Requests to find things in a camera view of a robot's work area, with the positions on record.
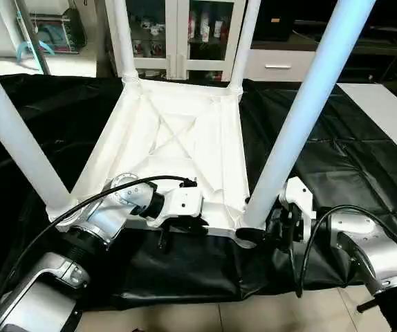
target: drawer handle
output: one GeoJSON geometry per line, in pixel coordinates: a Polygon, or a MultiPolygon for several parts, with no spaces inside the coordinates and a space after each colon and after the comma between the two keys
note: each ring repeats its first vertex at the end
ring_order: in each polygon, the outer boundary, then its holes
{"type": "Polygon", "coordinates": [[[290,69],[290,64],[265,64],[266,69],[290,69]]]}

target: glass cabinet door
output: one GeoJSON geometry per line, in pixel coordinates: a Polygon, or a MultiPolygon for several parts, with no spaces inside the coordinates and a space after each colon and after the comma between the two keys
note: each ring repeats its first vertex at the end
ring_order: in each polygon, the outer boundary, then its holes
{"type": "Polygon", "coordinates": [[[244,4],[244,0],[178,0],[178,76],[218,81],[225,80],[225,72],[226,80],[230,78],[244,4]]]}
{"type": "MultiPolygon", "coordinates": [[[[176,0],[126,0],[126,5],[134,62],[139,76],[142,78],[174,77],[176,0]]],[[[116,64],[119,62],[118,50],[120,48],[114,45],[116,64]]]]}

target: blue object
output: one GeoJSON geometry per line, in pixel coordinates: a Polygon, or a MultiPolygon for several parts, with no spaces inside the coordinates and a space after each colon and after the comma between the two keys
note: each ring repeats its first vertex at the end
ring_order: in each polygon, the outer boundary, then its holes
{"type": "MultiPolygon", "coordinates": [[[[47,50],[51,55],[55,55],[55,52],[53,49],[47,44],[44,43],[43,41],[39,40],[39,45],[47,50]]],[[[23,53],[24,50],[27,48],[31,49],[31,43],[29,41],[23,41],[20,43],[19,47],[17,48],[17,54],[16,54],[16,61],[20,62],[21,61],[21,54],[23,53]]]]}

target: black cloth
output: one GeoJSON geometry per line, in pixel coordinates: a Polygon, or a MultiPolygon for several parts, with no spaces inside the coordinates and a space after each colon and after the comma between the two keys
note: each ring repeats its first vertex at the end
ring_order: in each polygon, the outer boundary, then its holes
{"type": "MultiPolygon", "coordinates": [[[[0,82],[71,189],[122,91],[121,81],[10,75],[0,82]]],[[[298,84],[244,82],[240,114],[251,191],[297,89],[298,84]]],[[[397,146],[340,89],[332,92],[293,175],[314,193],[317,209],[359,205],[397,232],[397,146]]],[[[44,204],[0,143],[0,269],[9,253],[15,257],[47,224],[44,204]]],[[[168,251],[161,252],[159,236],[154,231],[123,232],[98,269],[102,272],[90,286],[85,307],[237,301],[254,293],[293,290],[287,254],[278,250],[246,250],[223,237],[174,233],[168,251]]],[[[57,231],[49,234],[23,270],[57,238],[57,231]]],[[[303,249],[296,247],[297,266],[303,249]]],[[[347,257],[320,235],[305,288],[357,282],[347,257]]]]}

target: wire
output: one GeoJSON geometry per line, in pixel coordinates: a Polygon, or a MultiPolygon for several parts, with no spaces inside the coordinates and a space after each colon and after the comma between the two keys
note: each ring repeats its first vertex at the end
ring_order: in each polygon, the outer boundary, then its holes
{"type": "Polygon", "coordinates": [[[354,205],[339,205],[336,207],[333,207],[332,209],[330,209],[328,212],[326,212],[315,224],[314,229],[312,231],[311,236],[309,237],[309,241],[308,241],[308,245],[306,246],[306,249],[304,251],[304,256],[303,256],[303,264],[302,264],[302,269],[300,271],[300,279],[299,279],[299,283],[297,285],[297,289],[295,291],[295,293],[298,294],[302,294],[303,293],[303,287],[304,287],[304,277],[306,275],[306,271],[308,269],[308,261],[309,261],[309,252],[311,251],[311,248],[313,246],[314,243],[314,239],[315,239],[315,235],[317,235],[317,231],[319,230],[321,224],[334,212],[340,211],[340,210],[353,210],[353,211],[357,211],[360,213],[363,213],[365,216],[367,216],[368,218],[376,221],[382,228],[383,230],[387,233],[387,235],[394,240],[397,243],[397,234],[394,233],[393,231],[391,231],[382,221],[381,219],[379,219],[375,214],[369,212],[368,210],[362,208],[362,207],[358,207],[358,206],[354,206],[354,205]]]}
{"type": "Polygon", "coordinates": [[[395,64],[395,61],[397,60],[397,55],[392,59],[392,61],[389,63],[389,65],[387,66],[385,72],[383,73],[383,75],[381,75],[380,77],[380,83],[383,82],[383,80],[386,78],[386,75],[388,74],[389,70],[391,69],[391,67],[395,64]]]}
{"type": "MultiPolygon", "coordinates": [[[[294,260],[294,231],[295,231],[295,226],[297,226],[297,222],[299,221],[299,218],[295,216],[295,213],[298,213],[298,208],[297,209],[293,208],[293,211],[291,211],[291,213],[292,213],[292,217],[290,221],[290,227],[288,230],[289,231],[288,258],[289,258],[290,269],[292,270],[292,274],[293,274],[294,285],[296,286],[298,283],[298,276],[297,276],[297,270],[295,268],[295,260],[294,260]]],[[[296,288],[295,294],[297,295],[297,297],[302,297],[302,292],[299,291],[298,287],[296,288]]]]}
{"type": "Polygon", "coordinates": [[[301,38],[311,40],[312,42],[314,42],[314,43],[316,43],[316,44],[320,44],[320,43],[319,43],[318,41],[316,41],[315,39],[313,39],[313,38],[311,38],[311,37],[309,37],[309,36],[303,35],[303,34],[301,34],[301,33],[298,33],[298,32],[295,31],[295,30],[293,30],[293,33],[295,33],[297,36],[300,36],[301,38]]]}
{"type": "Polygon", "coordinates": [[[5,293],[5,290],[8,287],[8,284],[10,282],[11,277],[14,275],[18,267],[20,266],[21,261],[24,259],[24,257],[30,252],[31,248],[47,233],[49,230],[53,229],[57,224],[61,223],[64,219],[68,218],[71,216],[73,213],[77,212],[78,210],[84,208],[85,206],[91,204],[92,202],[95,202],[98,199],[101,199],[105,196],[108,196],[109,194],[112,194],[114,192],[118,192],[119,190],[123,190],[128,187],[132,187],[134,185],[138,185],[140,183],[147,183],[149,181],[156,181],[156,180],[178,180],[178,181],[190,181],[188,178],[183,178],[181,176],[171,176],[171,175],[159,175],[159,176],[150,176],[147,178],[139,178],[138,180],[125,183],[123,185],[118,185],[117,187],[110,188],[107,190],[104,190],[103,192],[100,192],[99,194],[96,194],[89,199],[82,201],[81,203],[77,204],[75,207],[72,207],[59,217],[57,217],[52,223],[50,223],[48,226],[45,227],[27,246],[26,248],[22,251],[20,254],[19,258],[17,258],[16,262],[12,265],[12,268],[10,272],[7,274],[7,277],[3,281],[3,283],[0,286],[0,301],[1,298],[3,297],[3,294],[5,293]]]}

